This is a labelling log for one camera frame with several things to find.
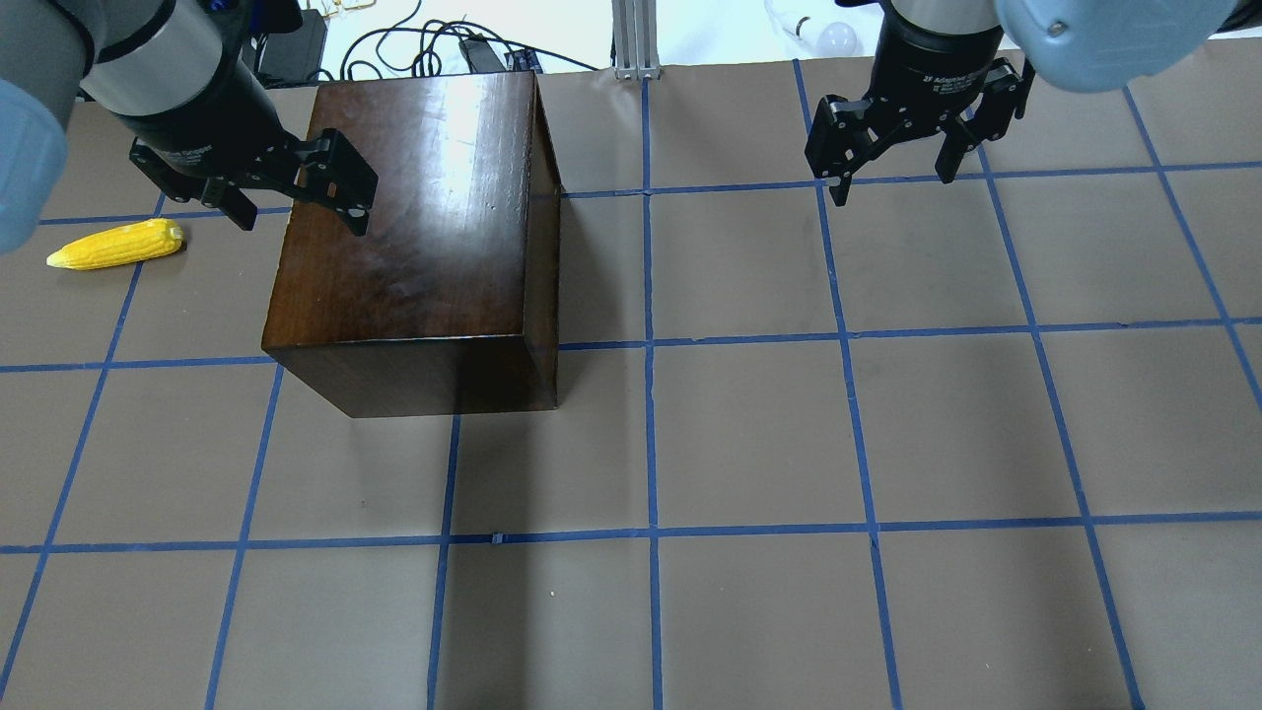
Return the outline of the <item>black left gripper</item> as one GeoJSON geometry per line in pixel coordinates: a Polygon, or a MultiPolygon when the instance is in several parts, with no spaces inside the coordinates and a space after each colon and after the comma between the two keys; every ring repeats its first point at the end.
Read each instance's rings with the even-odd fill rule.
{"type": "Polygon", "coordinates": [[[257,207],[244,189],[288,193],[332,211],[356,237],[369,230],[379,174],[339,130],[304,140],[281,127],[209,126],[136,136],[129,159],[175,202],[202,202],[240,230],[255,230],[257,207]]]}

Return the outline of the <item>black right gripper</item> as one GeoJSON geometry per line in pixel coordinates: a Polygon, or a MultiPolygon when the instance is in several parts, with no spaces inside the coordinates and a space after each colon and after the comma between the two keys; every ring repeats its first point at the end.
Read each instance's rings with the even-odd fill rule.
{"type": "Polygon", "coordinates": [[[897,141],[941,127],[935,161],[943,184],[982,141],[1005,137],[1023,119],[1036,68],[1016,72],[997,58],[1005,37],[993,8],[883,8],[870,90],[863,100],[825,95],[817,101],[804,156],[827,183],[833,206],[847,206],[861,166],[897,141]],[[981,100],[972,117],[963,110],[981,100]]]}

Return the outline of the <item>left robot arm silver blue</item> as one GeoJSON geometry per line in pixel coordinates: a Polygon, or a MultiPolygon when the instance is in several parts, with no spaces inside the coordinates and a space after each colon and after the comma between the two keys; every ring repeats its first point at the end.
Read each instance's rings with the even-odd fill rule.
{"type": "Polygon", "coordinates": [[[252,230],[249,190],[271,190],[363,237],[379,177],[343,132],[284,129],[241,54],[251,19],[249,1],[5,1],[3,251],[35,233],[78,95],[133,132],[130,161],[167,199],[252,230]]]}

